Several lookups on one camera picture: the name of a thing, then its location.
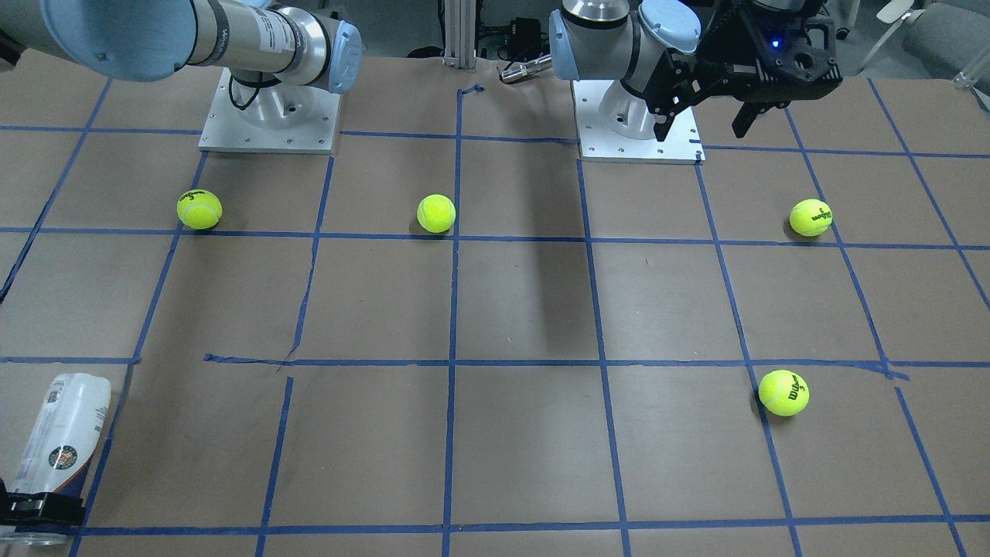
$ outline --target metal plate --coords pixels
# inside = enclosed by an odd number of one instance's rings
[[[224,69],[213,95],[210,114],[203,125],[203,135],[199,138],[201,151],[302,155],[330,155],[333,152],[341,110],[340,95],[316,91],[319,94],[314,95],[313,117],[291,127],[276,128],[249,120],[245,113],[231,105],[227,92],[229,82],[230,71]]]
[[[705,160],[698,125],[690,108],[677,115],[663,142],[630,139],[609,129],[598,112],[598,105],[611,84],[612,81],[599,79],[572,82],[583,161],[694,165]]]

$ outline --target white label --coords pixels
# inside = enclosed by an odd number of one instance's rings
[[[291,51],[295,47],[292,29],[282,18],[257,8],[251,8],[251,13],[257,21],[260,50],[266,53],[281,53]]]

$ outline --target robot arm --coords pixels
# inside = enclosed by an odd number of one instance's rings
[[[550,16],[562,79],[615,79],[645,101],[658,141],[674,117],[712,96],[742,108],[737,137],[770,108],[819,99],[842,83],[824,0],[717,0],[707,28],[678,0],[564,0]]]
[[[187,64],[222,65],[332,93],[350,90],[360,69],[357,28],[270,4],[8,0],[0,9],[0,69],[30,48],[130,81],[164,79]]]

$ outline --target yellow tennis ball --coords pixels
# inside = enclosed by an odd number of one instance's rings
[[[213,193],[205,189],[190,189],[175,203],[175,212],[182,224],[195,230],[206,230],[220,222],[224,207]]]
[[[420,221],[420,226],[434,234],[449,230],[456,218],[453,203],[439,193],[424,197],[416,209],[416,220]]]
[[[790,222],[801,236],[818,236],[832,224],[832,209],[825,201],[805,199],[791,209]]]
[[[790,370],[770,372],[759,382],[759,401],[778,416],[792,416],[808,405],[808,384]]]

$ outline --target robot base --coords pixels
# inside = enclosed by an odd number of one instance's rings
[[[281,83],[262,89],[247,110],[231,104],[224,69],[199,138],[201,151],[329,155],[337,137],[341,96]]]
[[[677,115],[666,141],[658,142],[652,137],[652,132],[647,139],[633,139],[613,131],[611,122],[607,122],[602,115],[602,100],[613,81],[582,79],[571,83],[583,161],[694,165],[705,159],[705,150],[701,146],[698,126],[691,109]]]

